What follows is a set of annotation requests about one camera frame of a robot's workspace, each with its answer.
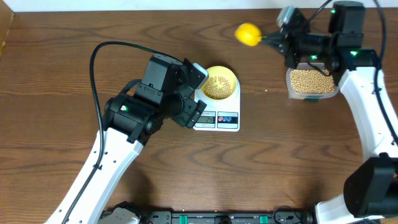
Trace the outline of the yellow measuring scoop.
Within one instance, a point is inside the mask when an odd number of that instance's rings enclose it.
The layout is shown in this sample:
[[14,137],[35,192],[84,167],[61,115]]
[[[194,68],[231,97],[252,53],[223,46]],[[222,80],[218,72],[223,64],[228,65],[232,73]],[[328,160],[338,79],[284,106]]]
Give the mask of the yellow measuring scoop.
[[238,26],[234,32],[235,38],[237,38],[244,45],[254,47],[259,45],[266,35],[262,33],[260,28],[252,23],[244,23]]

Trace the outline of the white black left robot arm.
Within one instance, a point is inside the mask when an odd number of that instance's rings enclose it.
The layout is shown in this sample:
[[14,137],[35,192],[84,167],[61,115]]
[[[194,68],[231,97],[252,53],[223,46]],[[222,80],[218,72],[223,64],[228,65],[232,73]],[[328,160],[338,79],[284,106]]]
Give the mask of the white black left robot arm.
[[166,119],[194,127],[206,103],[190,97],[208,77],[197,63],[154,54],[143,79],[131,80],[106,103],[93,148],[47,223],[97,223],[120,178]]

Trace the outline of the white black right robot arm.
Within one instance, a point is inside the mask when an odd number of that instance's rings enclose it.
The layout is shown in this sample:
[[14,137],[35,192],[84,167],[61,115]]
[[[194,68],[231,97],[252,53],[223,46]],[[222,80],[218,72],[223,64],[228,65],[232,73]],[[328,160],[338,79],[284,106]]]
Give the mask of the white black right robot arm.
[[328,33],[315,34],[293,6],[281,10],[279,31],[261,40],[279,51],[285,66],[301,58],[324,63],[349,104],[363,150],[363,164],[343,193],[315,205],[317,223],[359,223],[397,215],[397,115],[382,72],[383,52],[362,46],[366,10],[361,2],[335,1]]

